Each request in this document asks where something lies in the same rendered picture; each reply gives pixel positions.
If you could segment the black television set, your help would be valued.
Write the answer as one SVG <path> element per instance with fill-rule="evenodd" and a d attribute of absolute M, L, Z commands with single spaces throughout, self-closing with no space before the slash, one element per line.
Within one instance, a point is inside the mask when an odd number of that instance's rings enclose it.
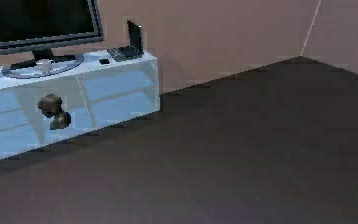
<path fill-rule="evenodd" d="M 52 76 L 40 62 L 69 63 L 71 70 L 83 62 L 81 55 L 56 56 L 52 50 L 104 39 L 97 0 L 0 0 L 0 56 L 30 52 L 33 58 L 2 69 L 11 78 L 30 79 L 17 69 L 33 68 L 33 77 Z"/>

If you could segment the black open laptop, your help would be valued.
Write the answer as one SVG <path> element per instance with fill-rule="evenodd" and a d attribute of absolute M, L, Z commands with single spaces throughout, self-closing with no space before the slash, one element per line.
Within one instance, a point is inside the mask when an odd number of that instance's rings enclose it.
<path fill-rule="evenodd" d="M 117 62 L 140 58 L 143 52 L 142 27 L 134 22 L 127 21 L 129 45 L 108 49 L 109 55 Z"/>

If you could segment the white television stand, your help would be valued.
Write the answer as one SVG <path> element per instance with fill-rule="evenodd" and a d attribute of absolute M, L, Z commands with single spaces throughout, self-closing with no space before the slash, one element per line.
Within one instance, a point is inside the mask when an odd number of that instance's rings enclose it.
<path fill-rule="evenodd" d="M 67 61 L 55 63 L 52 76 L 35 78 L 33 68 L 17 69 L 30 79 L 7 77 L 0 67 L 0 159 L 134 119 L 160 109 L 157 58 L 117 62 L 107 51 L 81 55 L 83 62 L 66 71 Z M 100 59 L 110 64 L 101 65 Z M 37 107 L 49 94 L 62 99 L 71 124 L 51 130 L 49 118 Z"/>

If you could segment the white cup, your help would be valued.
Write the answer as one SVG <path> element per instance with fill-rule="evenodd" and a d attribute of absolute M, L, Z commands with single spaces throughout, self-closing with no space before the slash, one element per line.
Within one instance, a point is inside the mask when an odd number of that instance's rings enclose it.
<path fill-rule="evenodd" d="M 55 61 L 52 59 L 41 59 L 36 62 L 36 68 L 42 73 L 50 73 L 53 70 Z"/>

